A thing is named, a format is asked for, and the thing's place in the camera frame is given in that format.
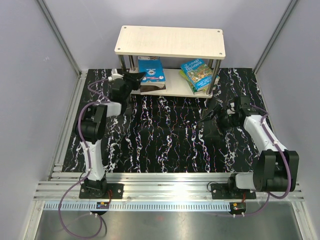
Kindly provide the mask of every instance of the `shelf leg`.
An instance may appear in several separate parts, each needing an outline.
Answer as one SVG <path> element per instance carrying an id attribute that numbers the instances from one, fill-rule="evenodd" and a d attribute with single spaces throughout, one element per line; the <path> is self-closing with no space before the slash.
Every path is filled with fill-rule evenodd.
<path id="1" fill-rule="evenodd" d="M 215 61 L 215 65 L 214 65 L 214 69 L 213 69 L 213 74 L 212 74 L 212 80 L 208 86 L 208 89 L 206 90 L 206 94 L 209 96 L 212 93 L 212 89 L 214 88 L 214 84 L 216 81 L 216 77 L 218 75 L 219 69 L 220 69 L 220 64 L 221 64 L 221 60 L 216 60 Z"/>
<path id="2" fill-rule="evenodd" d="M 213 59 L 209 59 L 208 66 L 212 69 L 212 64 L 214 63 Z"/>
<path id="3" fill-rule="evenodd" d="M 136 70 L 135 68 L 135 62 L 134 62 L 134 57 L 132 55 L 129 55 L 129 61 L 130 61 L 130 70 L 134 71 Z"/>
<path id="4" fill-rule="evenodd" d="M 125 63 L 125 58 L 123 55 L 118 55 L 119 56 L 119 61 L 120 61 L 120 66 L 122 68 L 122 71 L 127 71 L 127 68 L 126 68 L 126 63 Z"/>

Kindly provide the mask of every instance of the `slotted metal strip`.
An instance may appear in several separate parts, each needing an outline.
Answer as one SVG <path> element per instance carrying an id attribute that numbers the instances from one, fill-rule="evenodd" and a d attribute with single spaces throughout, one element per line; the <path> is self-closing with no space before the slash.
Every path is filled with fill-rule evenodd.
<path id="1" fill-rule="evenodd" d="M 59 201 L 47 201 L 44 210 L 57 210 Z M 97 201 L 65 201 L 63 211 L 105 211 L 97 208 Z M 229 212 L 228 202 L 112 202 L 109 211 L 134 212 Z"/>

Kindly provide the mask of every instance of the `metal pole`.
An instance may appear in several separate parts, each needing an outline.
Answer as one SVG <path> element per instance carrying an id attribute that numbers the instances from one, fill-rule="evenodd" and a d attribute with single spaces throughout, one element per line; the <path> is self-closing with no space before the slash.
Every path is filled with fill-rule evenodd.
<path id="1" fill-rule="evenodd" d="M 74 59 L 74 57 L 72 56 L 64 38 L 62 37 L 62 34 L 60 33 L 59 29 L 58 29 L 58 26 L 56 24 L 56 22 L 54 21 L 54 18 L 52 17 L 52 14 L 51 12 L 49 11 L 49 8 L 48 6 L 46 5 L 45 3 L 45 0 L 36 0 L 36 2 L 38 3 L 38 5 L 40 6 L 47 22 L 49 23 L 52 31 L 53 31 L 53 34 L 55 35 L 55 37 L 57 38 L 61 48 L 63 49 L 66 57 L 68 58 L 70 64 L 72 65 L 76 75 L 78 77 L 80 77 L 81 75 L 81 69 L 79 68 L 76 60 Z"/>
<path id="2" fill-rule="evenodd" d="M 212 64 L 214 63 L 213 59 L 209 59 L 208 66 L 212 69 Z"/>
<path id="3" fill-rule="evenodd" d="M 218 75 L 219 69 L 220 69 L 220 64 L 221 64 L 221 60 L 216 60 L 215 61 L 215 65 L 214 65 L 214 69 L 213 69 L 213 74 L 212 74 L 212 79 L 211 82 L 208 86 L 208 89 L 206 90 L 206 94 L 209 96 L 212 93 L 212 89 L 214 88 L 214 84 L 216 81 L 216 77 Z"/>
<path id="4" fill-rule="evenodd" d="M 119 56 L 119 61 L 120 61 L 120 66 L 122 68 L 122 71 L 127 71 L 127 68 L 126 68 L 126 63 L 125 63 L 125 58 L 123 55 L 118 55 Z"/>
<path id="5" fill-rule="evenodd" d="M 134 62 L 134 56 L 129 55 L 129 62 L 130 62 L 130 70 L 131 70 L 131 71 L 136 70 L 136 68 L 135 68 L 135 62 Z"/>
<path id="6" fill-rule="evenodd" d="M 264 63 L 268 53 L 271 51 L 271 48 L 274 46 L 276 40 L 278 39 L 281 31 L 283 30 L 285 24 L 287 23 L 290 15 L 292 14 L 292 12 L 294 11 L 297 3 L 299 2 L 299 0 L 291 0 L 288 7 L 286 8 L 286 10 L 284 11 L 278 25 L 276 26 L 268 44 L 266 45 L 258 63 L 256 64 L 255 68 L 253 69 L 254 73 L 257 74 L 259 69 L 261 68 L 262 64 Z"/>

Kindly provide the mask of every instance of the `white wall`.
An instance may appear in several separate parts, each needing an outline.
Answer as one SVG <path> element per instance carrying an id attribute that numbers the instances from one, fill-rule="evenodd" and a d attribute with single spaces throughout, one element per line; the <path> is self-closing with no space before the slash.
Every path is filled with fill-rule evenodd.
<path id="1" fill-rule="evenodd" d="M 114 49 L 123 25 L 223 29 L 221 67 L 253 68 L 289 0 L 45 0 L 83 70 L 119 67 Z M 184 59 L 163 59 L 178 67 Z"/>
<path id="2" fill-rule="evenodd" d="M 0 234 L 21 239 L 77 77 L 35 0 L 0 2 Z"/>
<path id="3" fill-rule="evenodd" d="M 300 156 L 298 181 L 320 238 L 320 1 L 300 1 L 258 82 L 278 138 Z"/>

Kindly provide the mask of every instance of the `shelf top panel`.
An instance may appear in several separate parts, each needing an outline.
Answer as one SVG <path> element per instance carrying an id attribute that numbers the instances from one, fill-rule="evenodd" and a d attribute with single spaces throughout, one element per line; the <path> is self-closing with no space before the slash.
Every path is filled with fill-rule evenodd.
<path id="1" fill-rule="evenodd" d="M 117 55 L 225 59 L 221 29 L 122 26 L 114 49 Z"/>

